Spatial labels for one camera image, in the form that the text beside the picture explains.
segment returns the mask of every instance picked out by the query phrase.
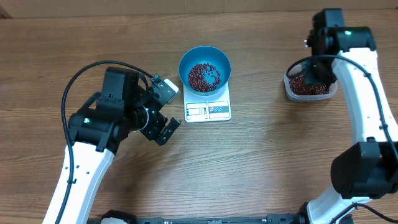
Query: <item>container of beans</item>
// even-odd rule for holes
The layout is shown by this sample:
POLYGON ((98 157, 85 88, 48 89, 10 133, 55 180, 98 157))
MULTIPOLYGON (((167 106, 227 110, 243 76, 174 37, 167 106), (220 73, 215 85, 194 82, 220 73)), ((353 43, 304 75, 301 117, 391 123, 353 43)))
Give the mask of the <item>container of beans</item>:
POLYGON ((178 73, 182 83, 193 93, 209 96, 228 83, 231 63, 220 50, 199 46, 189 50, 181 58, 178 73))
MULTIPOLYGON (((296 74, 302 70, 301 64, 296 65, 289 75, 296 74)), ((338 82, 331 84, 329 89, 326 89, 325 85, 308 86, 304 84, 303 75, 288 78, 286 73, 284 74, 284 83, 286 89, 287 98, 291 101, 308 102, 317 100, 326 100, 331 98, 337 92, 338 82)))

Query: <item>clear plastic container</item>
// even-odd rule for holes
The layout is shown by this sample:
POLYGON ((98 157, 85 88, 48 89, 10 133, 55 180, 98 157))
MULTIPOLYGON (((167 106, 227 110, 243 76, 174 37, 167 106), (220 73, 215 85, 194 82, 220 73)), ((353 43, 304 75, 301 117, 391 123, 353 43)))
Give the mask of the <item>clear plastic container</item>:
MULTIPOLYGON (((296 65, 295 67, 293 67, 291 69, 290 73, 299 72, 299 71, 301 71, 301 69, 302 69, 301 65, 296 65)), ((326 100, 326 99, 331 98, 334 94, 336 94, 337 88, 338 88, 338 81, 336 81, 335 83, 330 85, 330 87, 329 87, 330 93, 328 93, 328 94, 297 95, 290 89, 289 78, 287 78, 286 73, 284 73, 284 82, 285 82, 287 98, 290 99, 291 101, 295 101, 295 102, 311 102, 311 101, 317 101, 317 100, 326 100)))

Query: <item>cable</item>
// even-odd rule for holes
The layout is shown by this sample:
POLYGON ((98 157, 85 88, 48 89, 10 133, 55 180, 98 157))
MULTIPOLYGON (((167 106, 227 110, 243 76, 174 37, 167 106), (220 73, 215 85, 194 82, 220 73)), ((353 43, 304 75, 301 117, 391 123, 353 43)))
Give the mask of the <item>cable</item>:
POLYGON ((369 211, 373 212, 375 215, 377 215, 378 217, 384 219, 387 222, 398 223, 398 220, 389 218, 389 217, 381 214, 380 212, 376 211, 375 209, 371 208, 370 206, 367 206, 367 205, 365 205, 363 203, 352 203, 349 207, 347 207, 342 212, 340 212, 335 218, 332 218, 331 222, 329 224, 334 224, 339 218, 341 218, 343 215, 348 213, 351 209, 357 208, 357 207, 366 208, 366 209, 368 209, 369 211))
POLYGON ((390 147, 391 147, 391 149, 392 149, 392 151, 393 151, 393 155, 395 156, 396 161, 398 162, 398 152, 397 152, 397 149, 396 149, 394 143, 392 142, 390 133, 388 132, 388 125, 386 124, 386 119, 385 119, 385 117, 384 117, 384 112, 383 112, 383 108, 382 108, 382 105, 381 105, 381 99, 380 99, 379 91, 377 90, 377 86, 376 86, 376 84, 375 84, 375 82, 374 82, 374 80, 373 80, 373 78, 372 78, 372 75, 371 75, 368 71, 366 71, 366 69, 365 69, 364 67, 362 67, 360 64, 356 63, 355 61, 353 61, 353 60, 351 60, 351 59, 349 59, 349 58, 340 56, 340 55, 313 55, 313 56, 305 57, 305 58, 303 58, 303 59, 301 59, 301 60, 298 60, 298 61, 296 61, 295 63, 293 63, 293 64, 287 69, 287 71, 286 71, 286 76, 287 76, 287 78, 295 78, 295 77, 301 75, 301 73, 299 73, 299 74, 295 74, 295 75, 293 75, 293 76, 289 76, 289 72, 290 72, 291 69, 293 69, 296 65, 298 65, 298 64, 300 64, 300 63, 302 63, 302 62, 305 62, 305 61, 307 61, 307 60, 326 59, 326 58, 334 58, 334 59, 344 60, 344 61, 346 61, 346 62, 348 62, 348 63, 354 65, 355 67, 359 68, 359 69, 364 73, 365 77, 367 77, 367 78, 369 79, 369 82, 370 82, 371 85, 372 85, 372 89, 373 89, 373 92, 374 92, 374 96, 375 96, 375 98, 376 98, 377 108, 378 108, 379 114, 380 114, 380 120, 381 120, 381 127, 380 127, 380 128, 383 129, 384 135, 386 136, 386 139, 387 139, 387 141, 389 142, 390 147))
POLYGON ((62 117, 62 126, 63 126, 63 132, 65 133, 65 139, 67 140, 67 145, 68 145, 68 151, 69 151, 69 178, 68 178, 68 186, 67 186, 67 190, 65 192, 65 196, 63 197, 63 201, 62 201, 62 205, 60 208, 60 211, 58 213, 57 219, 55 221, 55 224, 59 224, 63 215, 63 211, 65 210, 65 207, 67 205, 68 202, 68 198, 69 198, 69 194, 70 194, 70 189, 72 187, 73 184, 73 171, 74 171, 74 158, 73 158, 73 150, 72 150, 72 140, 70 139, 69 136, 69 131, 68 131, 68 125, 67 125, 67 117, 65 115, 65 105, 67 102, 67 95, 69 92, 70 87, 72 86, 72 83, 77 79, 77 77, 79 77, 79 75, 81 75, 84 71, 86 71, 89 68, 95 67, 97 65, 103 65, 103 64, 116 64, 116 65, 123 65, 126 67, 129 67, 131 69, 134 69, 138 72, 143 73, 144 75, 148 76, 149 78, 153 78, 153 76, 147 72, 145 72, 144 70, 137 68, 133 65, 130 65, 128 63, 124 63, 124 62, 118 62, 118 61, 114 61, 114 60, 103 60, 103 61, 99 61, 99 62, 94 62, 92 64, 89 64, 87 66, 85 66, 84 68, 80 69, 80 71, 78 71, 69 81, 67 87, 65 88, 65 91, 63 92, 63 96, 62 96, 62 102, 61 102, 61 117, 62 117))

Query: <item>wood grain surface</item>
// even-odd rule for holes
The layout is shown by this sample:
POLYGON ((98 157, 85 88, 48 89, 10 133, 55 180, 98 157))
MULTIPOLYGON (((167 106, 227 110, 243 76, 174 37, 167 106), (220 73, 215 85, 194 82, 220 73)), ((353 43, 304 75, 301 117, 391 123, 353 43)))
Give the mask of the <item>wood grain surface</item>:
POLYGON ((12 18, 394 9, 397 0, 0 0, 12 18))
MULTIPOLYGON (((309 56, 303 40, 315 11, 115 16, 0 21, 0 223, 41 223, 63 162, 61 96, 80 68, 120 60, 182 88, 178 63, 198 45, 229 57, 232 119, 187 124, 159 147, 130 134, 95 198, 139 217, 254 217, 294 213, 331 183, 332 160, 351 145, 341 89, 328 101, 293 103, 283 73, 309 56)), ((392 112, 398 114, 396 10, 345 11, 347 26, 369 26, 392 112)), ((106 66, 73 84, 67 117, 101 89, 106 66)), ((183 120, 183 98, 162 113, 183 120)), ((370 205, 397 217, 398 196, 370 205)), ((382 223, 355 211, 357 223, 382 223)))

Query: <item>kitchen scale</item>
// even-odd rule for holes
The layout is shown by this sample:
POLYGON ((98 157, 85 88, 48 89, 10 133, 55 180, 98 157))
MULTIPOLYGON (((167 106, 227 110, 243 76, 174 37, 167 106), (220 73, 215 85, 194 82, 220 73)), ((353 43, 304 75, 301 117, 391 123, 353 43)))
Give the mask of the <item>kitchen scale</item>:
POLYGON ((194 94, 184 85, 184 115, 187 123, 229 121, 231 101, 228 83, 210 96, 194 94))

